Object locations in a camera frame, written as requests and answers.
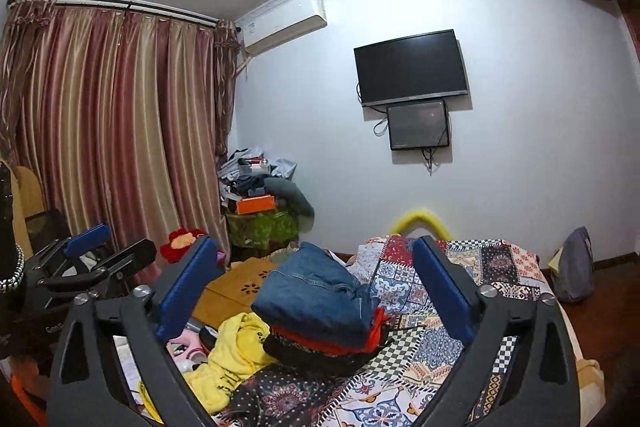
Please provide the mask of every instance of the wooden floor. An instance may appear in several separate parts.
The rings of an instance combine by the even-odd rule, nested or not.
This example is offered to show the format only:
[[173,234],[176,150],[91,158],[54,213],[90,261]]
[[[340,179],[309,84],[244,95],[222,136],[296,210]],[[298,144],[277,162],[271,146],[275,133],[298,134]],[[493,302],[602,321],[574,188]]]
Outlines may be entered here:
[[618,359],[640,343],[640,263],[594,272],[593,296],[562,304],[575,329],[585,359],[596,359],[607,381],[615,380]]

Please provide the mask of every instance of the orange box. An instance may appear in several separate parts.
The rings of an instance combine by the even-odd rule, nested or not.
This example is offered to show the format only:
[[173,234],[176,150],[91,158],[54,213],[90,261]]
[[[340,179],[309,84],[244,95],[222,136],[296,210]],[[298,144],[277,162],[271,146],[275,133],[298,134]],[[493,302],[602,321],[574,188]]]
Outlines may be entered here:
[[263,210],[276,208],[276,198],[273,196],[258,196],[257,198],[242,198],[236,203],[238,214],[251,214]]

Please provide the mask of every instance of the denim jeans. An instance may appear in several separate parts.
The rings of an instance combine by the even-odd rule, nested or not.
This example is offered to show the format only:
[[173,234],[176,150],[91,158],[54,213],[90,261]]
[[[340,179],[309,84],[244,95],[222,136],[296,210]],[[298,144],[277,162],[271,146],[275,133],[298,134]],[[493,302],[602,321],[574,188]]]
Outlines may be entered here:
[[300,249],[262,283],[253,311],[268,325],[310,339],[363,347],[369,337],[377,299],[320,248]]

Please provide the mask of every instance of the green tablecloth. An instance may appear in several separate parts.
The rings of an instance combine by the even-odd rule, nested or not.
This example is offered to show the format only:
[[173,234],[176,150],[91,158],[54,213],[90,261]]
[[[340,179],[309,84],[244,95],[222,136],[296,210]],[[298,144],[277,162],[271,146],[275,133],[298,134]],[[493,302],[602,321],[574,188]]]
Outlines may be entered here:
[[226,223],[231,244],[241,248],[267,250],[269,241],[284,242],[298,235],[296,217],[286,210],[226,214]]

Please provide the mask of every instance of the orange strap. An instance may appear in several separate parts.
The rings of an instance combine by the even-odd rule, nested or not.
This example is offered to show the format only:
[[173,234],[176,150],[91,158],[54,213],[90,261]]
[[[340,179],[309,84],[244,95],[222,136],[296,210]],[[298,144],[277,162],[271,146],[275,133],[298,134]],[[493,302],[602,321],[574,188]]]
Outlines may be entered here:
[[31,398],[23,391],[20,380],[11,377],[11,387],[14,390],[15,396],[18,397],[22,406],[29,412],[35,422],[40,427],[47,427],[47,413],[31,401]]

